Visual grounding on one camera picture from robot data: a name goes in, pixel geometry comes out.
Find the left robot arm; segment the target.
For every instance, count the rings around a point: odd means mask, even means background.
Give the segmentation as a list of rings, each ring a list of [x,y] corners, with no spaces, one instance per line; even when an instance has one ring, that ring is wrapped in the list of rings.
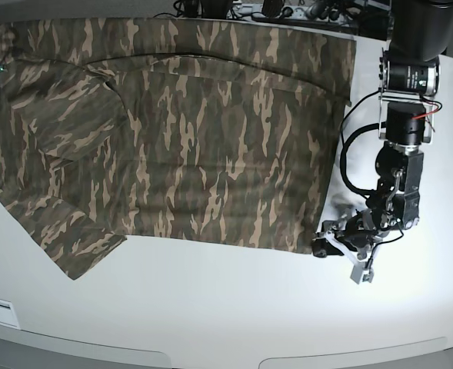
[[[453,32],[453,1],[395,1],[388,48],[379,62],[378,122],[356,129],[343,139],[339,168],[345,187],[365,200],[362,211],[347,211],[338,220],[324,221],[314,236],[314,256],[345,256],[353,264],[351,279],[372,282],[380,247],[393,231],[403,234],[419,222],[420,182],[424,154],[432,140],[433,116],[441,66]],[[362,134],[378,131],[383,146],[375,159],[378,183],[363,189],[347,174],[348,150]]]

